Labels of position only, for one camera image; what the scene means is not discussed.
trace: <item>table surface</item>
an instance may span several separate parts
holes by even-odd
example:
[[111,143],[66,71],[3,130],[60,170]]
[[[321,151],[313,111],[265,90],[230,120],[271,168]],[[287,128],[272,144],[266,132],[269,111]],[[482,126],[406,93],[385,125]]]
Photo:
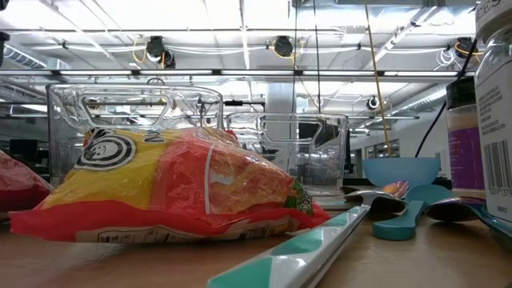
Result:
[[[205,287],[209,278],[289,236],[195,245],[44,242],[0,225],[0,287]],[[480,222],[422,218],[392,242],[360,225],[318,287],[512,287],[512,254]]]

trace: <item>purple label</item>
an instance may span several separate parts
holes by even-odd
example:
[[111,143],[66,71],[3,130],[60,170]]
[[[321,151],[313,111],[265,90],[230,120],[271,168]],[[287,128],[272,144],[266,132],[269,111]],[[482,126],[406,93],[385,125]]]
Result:
[[484,190],[478,127],[454,130],[448,136],[452,187]]

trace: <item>jar label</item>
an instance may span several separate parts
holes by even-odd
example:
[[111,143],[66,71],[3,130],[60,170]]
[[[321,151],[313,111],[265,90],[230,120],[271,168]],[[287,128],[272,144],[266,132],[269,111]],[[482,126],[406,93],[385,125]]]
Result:
[[452,187],[484,190],[478,127],[452,130],[448,136]]
[[504,11],[512,8],[510,0],[483,0],[480,1],[476,10],[477,31],[480,31],[485,24],[499,16]]
[[476,86],[488,211],[512,226],[512,58]]

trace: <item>white and teal handle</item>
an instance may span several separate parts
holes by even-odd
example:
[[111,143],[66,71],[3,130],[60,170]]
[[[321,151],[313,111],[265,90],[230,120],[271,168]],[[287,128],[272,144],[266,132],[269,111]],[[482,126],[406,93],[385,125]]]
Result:
[[315,287],[369,211],[357,206],[208,281],[208,288]]

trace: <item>yellow and red bag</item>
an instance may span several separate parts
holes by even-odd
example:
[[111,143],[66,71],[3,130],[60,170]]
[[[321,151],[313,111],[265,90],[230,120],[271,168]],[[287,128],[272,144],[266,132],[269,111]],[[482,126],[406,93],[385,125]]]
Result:
[[300,184],[211,128],[92,130],[66,179],[14,233],[68,242],[264,237],[329,219]]

